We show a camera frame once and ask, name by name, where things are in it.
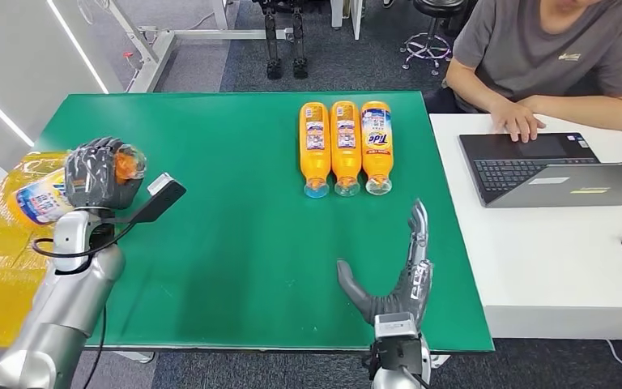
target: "orange detergent bottle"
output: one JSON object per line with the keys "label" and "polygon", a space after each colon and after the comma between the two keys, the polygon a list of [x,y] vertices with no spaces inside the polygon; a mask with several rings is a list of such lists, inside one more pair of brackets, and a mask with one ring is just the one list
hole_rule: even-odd
{"label": "orange detergent bottle", "polygon": [[392,155],[392,120],[390,107],[381,101],[369,101],[361,107],[361,136],[366,190],[372,195],[384,195],[392,189],[390,171]]}
{"label": "orange detergent bottle", "polygon": [[330,111],[332,165],[337,177],[334,191],[340,196],[349,197],[361,190],[356,180],[361,171],[359,109],[351,101],[338,101]]}
{"label": "orange detergent bottle", "polygon": [[314,199],[328,194],[330,173],[330,123],[328,110],[316,102],[299,111],[299,163],[306,178],[304,193]]}

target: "man's hand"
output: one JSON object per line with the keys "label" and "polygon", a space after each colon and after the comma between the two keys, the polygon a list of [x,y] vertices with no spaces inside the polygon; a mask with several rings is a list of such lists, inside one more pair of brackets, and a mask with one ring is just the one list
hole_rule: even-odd
{"label": "man's hand", "polygon": [[537,139],[538,129],[545,128],[545,123],[533,115],[533,111],[524,104],[525,102],[522,100],[513,103],[504,100],[490,107],[495,132],[502,132],[506,129],[514,142],[517,142],[519,138],[523,143]]}

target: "black cable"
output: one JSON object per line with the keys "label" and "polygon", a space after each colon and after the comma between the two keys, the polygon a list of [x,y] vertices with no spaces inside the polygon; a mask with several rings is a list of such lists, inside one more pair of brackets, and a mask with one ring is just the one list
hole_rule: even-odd
{"label": "black cable", "polygon": [[430,385],[428,385],[420,376],[420,374],[412,374],[414,376],[414,378],[416,378],[416,381],[419,382],[420,386],[424,387],[425,389],[429,389]]}
{"label": "black cable", "polygon": [[94,372],[96,371],[96,367],[99,365],[99,360],[101,359],[101,349],[104,347],[104,338],[106,337],[106,306],[104,306],[104,312],[101,316],[101,339],[99,340],[99,351],[96,352],[96,358],[94,359],[94,364],[92,365],[92,371],[89,372],[89,376],[87,376],[87,381],[84,383],[83,389],[87,389],[89,387],[89,383],[92,381],[92,377],[94,376]]}
{"label": "black cable", "polygon": [[53,258],[86,257],[88,255],[96,254],[99,251],[102,251],[103,249],[106,249],[110,247],[111,245],[114,245],[118,240],[120,240],[121,237],[124,237],[133,227],[134,227],[134,223],[128,224],[127,227],[125,227],[125,229],[123,229],[116,237],[114,237],[112,241],[106,242],[105,244],[99,247],[96,247],[95,249],[83,251],[81,253],[61,254],[61,253],[52,253],[50,251],[40,249],[39,244],[42,242],[53,243],[53,239],[51,239],[50,237],[40,237],[40,238],[35,239],[34,241],[32,241],[32,249],[38,254],[46,255],[48,257],[53,257]]}

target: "robotic arm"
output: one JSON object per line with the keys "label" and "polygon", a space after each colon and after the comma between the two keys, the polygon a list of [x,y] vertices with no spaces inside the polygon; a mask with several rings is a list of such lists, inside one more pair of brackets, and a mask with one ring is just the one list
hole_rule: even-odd
{"label": "robotic arm", "polygon": [[[130,218],[116,218],[114,210],[129,207],[142,182],[143,158],[134,158],[134,175],[119,177],[119,164],[133,152],[119,139],[104,138],[68,156],[66,197],[75,210],[58,220],[53,239],[34,242],[33,249],[50,260],[32,310],[0,359],[0,388],[70,387],[80,353],[125,267],[117,240],[136,223],[156,220],[185,193],[164,173],[149,185],[148,202]],[[116,236],[118,223],[128,227]],[[42,250],[39,242],[52,242],[53,250]]]}
{"label": "robotic arm", "polygon": [[337,262],[340,286],[375,329],[369,367],[374,389],[418,389],[430,383],[430,352],[420,325],[430,294],[432,264],[426,251],[428,214],[420,200],[411,209],[409,225],[407,262],[389,295],[368,294],[354,280],[349,265]]}

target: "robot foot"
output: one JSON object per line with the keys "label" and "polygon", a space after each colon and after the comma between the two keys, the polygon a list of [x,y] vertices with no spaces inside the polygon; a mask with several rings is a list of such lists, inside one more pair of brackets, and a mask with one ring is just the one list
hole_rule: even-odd
{"label": "robot foot", "polygon": [[268,61],[266,74],[268,75],[268,79],[280,79],[283,76],[283,68],[280,65],[279,59],[271,59]]}
{"label": "robot foot", "polygon": [[309,77],[309,71],[307,70],[306,58],[295,58],[292,61],[292,69],[295,79],[305,79]]}

